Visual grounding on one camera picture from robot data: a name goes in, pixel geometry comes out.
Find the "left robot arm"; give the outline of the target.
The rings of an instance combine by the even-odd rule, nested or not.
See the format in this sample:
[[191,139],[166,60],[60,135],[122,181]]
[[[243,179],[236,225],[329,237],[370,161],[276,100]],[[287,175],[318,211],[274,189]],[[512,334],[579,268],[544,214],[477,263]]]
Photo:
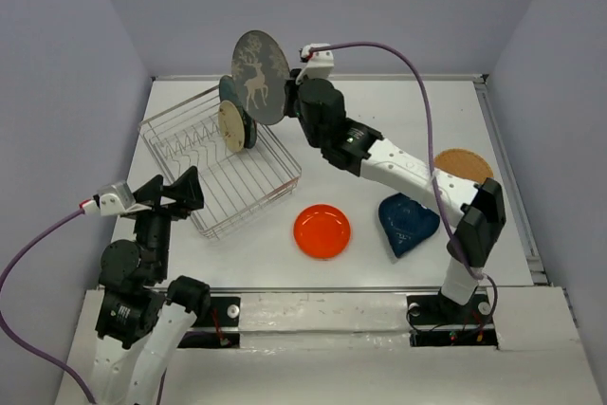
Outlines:
[[110,243],[101,254],[103,297],[95,331],[90,378],[99,404],[150,404],[186,332],[210,313],[207,284],[168,277],[171,226],[204,207],[198,170],[188,168],[167,185],[156,175],[136,190],[119,182],[99,190],[93,205],[102,216],[134,220],[134,236]]

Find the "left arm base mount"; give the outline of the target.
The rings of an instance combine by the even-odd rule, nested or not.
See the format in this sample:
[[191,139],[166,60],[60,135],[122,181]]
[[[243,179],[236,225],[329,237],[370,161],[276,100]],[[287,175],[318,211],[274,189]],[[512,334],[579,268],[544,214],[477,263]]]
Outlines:
[[240,347],[241,298],[212,295],[211,307],[184,335],[179,349],[236,349]]

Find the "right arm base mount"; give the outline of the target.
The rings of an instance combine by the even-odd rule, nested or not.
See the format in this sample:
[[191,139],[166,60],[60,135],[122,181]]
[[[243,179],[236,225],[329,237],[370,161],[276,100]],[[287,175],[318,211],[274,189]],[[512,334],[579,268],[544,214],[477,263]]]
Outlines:
[[482,293],[473,295],[465,306],[443,300],[438,294],[410,295],[406,312],[410,345],[414,348],[497,347],[491,308],[488,296]]

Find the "grey deer plate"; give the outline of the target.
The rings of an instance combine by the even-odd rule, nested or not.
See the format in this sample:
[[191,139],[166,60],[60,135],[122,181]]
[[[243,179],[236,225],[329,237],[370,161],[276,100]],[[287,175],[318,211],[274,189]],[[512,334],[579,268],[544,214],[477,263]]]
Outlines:
[[244,110],[258,123],[274,125],[284,118],[289,72],[283,50],[266,32],[250,30],[237,41],[231,76]]

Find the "cream patterned small plate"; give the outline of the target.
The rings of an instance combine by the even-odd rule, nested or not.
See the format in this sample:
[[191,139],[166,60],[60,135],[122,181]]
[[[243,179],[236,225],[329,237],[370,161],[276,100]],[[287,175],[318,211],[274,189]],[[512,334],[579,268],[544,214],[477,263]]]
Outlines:
[[245,124],[237,106],[231,101],[221,101],[218,112],[221,136],[230,152],[237,154],[245,147]]

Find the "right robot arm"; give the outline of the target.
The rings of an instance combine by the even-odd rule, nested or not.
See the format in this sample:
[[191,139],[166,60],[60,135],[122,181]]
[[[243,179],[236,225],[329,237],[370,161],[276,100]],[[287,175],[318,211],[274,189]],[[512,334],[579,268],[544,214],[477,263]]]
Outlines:
[[403,193],[441,217],[451,259],[436,309],[449,322],[466,316],[506,224],[501,184],[460,178],[405,153],[378,130],[348,118],[344,96],[331,82],[310,79],[300,69],[290,71],[285,82],[284,111],[335,168]]

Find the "teal glazed plate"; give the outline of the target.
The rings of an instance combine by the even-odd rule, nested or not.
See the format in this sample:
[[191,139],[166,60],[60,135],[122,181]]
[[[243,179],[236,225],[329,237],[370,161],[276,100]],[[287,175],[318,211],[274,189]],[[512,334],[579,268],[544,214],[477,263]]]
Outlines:
[[219,98],[221,101],[231,101],[235,104],[240,111],[244,124],[245,124],[245,147],[244,149],[251,149],[257,140],[257,124],[252,117],[244,109],[244,104],[241,102],[233,77],[230,75],[224,75],[219,80]]

